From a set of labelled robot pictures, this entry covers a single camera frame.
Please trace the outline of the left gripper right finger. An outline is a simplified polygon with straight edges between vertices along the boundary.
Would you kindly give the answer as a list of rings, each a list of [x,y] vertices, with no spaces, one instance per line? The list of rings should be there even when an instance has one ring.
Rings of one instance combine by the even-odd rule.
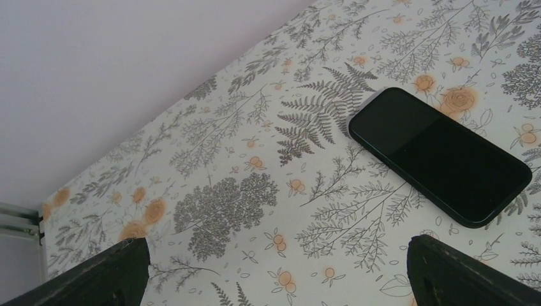
[[[411,238],[407,275],[417,305],[540,305],[540,292],[429,236]]]

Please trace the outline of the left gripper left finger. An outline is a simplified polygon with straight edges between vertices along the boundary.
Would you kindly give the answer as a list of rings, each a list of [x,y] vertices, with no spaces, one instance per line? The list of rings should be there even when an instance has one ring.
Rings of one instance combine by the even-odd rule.
[[[145,238],[128,238],[5,305],[140,305],[149,279]]]

